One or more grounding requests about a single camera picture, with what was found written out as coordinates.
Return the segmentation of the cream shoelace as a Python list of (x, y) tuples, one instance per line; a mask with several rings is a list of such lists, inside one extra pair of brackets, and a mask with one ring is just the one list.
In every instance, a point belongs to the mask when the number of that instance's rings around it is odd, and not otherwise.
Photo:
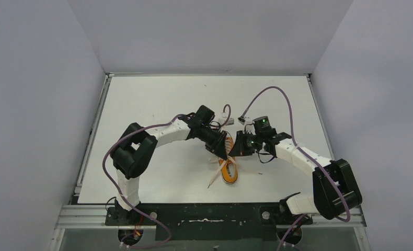
[[(262, 173), (259, 172), (259, 171), (255, 171), (255, 170), (252, 170), (252, 169), (245, 168), (243, 165), (241, 165), (240, 163), (237, 162), (236, 157), (229, 157), (229, 156), (228, 156), (227, 159), (228, 159), (228, 158), (230, 158), (230, 159), (232, 160), (232, 162), (234, 162), (235, 165), (237, 166), (238, 177), (239, 177), (239, 171), (243, 171), (243, 172), (247, 172), (247, 173), (255, 174), (255, 175), (262, 175)], [(213, 161), (212, 159), (210, 159), (210, 162), (217, 162), (218, 165), (219, 165), (219, 158), (217, 157), (215, 161)], [(222, 178), (222, 176), (221, 176), (221, 174), (220, 174), (221, 168), (222, 168), (222, 167), (219, 165), (218, 168), (214, 171), (212, 177), (211, 177), (210, 180), (209, 180), (209, 183), (208, 183), (208, 186), (207, 186), (208, 189), (214, 184), (214, 182), (217, 180), (218, 177), (221, 177), (221, 178)]]

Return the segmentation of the orange canvas sneaker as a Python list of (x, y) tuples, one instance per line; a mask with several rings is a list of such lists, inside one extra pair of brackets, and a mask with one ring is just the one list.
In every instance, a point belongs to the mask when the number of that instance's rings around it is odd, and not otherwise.
[[(233, 146), (234, 146), (234, 142), (232, 138), (228, 136), (225, 140), (225, 150), (227, 154), (230, 153)], [(226, 161), (224, 161), (223, 159), (219, 159), (219, 165), (222, 167), (220, 174), (224, 182), (226, 184), (235, 183), (238, 179), (238, 171), (237, 171), (237, 166), (235, 165), (235, 163), (232, 162), (230, 158), (228, 158)]]

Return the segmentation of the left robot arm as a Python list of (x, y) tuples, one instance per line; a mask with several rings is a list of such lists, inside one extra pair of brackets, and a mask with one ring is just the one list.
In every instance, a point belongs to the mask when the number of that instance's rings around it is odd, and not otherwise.
[(115, 214), (127, 223), (139, 218), (140, 176), (160, 146), (198, 139), (205, 143), (207, 151), (220, 160), (226, 160), (227, 133), (221, 131), (218, 125), (212, 125), (214, 117), (215, 113), (202, 105), (196, 112), (176, 115), (167, 123), (147, 127), (130, 124), (104, 157), (112, 159), (117, 174), (117, 179), (111, 178), (118, 191), (114, 201)]

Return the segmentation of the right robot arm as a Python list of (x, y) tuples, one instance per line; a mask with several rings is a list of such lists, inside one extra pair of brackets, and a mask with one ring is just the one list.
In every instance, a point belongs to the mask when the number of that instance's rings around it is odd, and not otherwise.
[(295, 144), (291, 135), (280, 132), (262, 116), (251, 122), (254, 132), (237, 131), (230, 157), (267, 153), (301, 170), (312, 180), (313, 192), (297, 192), (280, 200), (279, 217), (294, 222), (300, 214), (319, 214), (331, 220), (359, 206), (363, 199), (350, 164), (333, 160)]

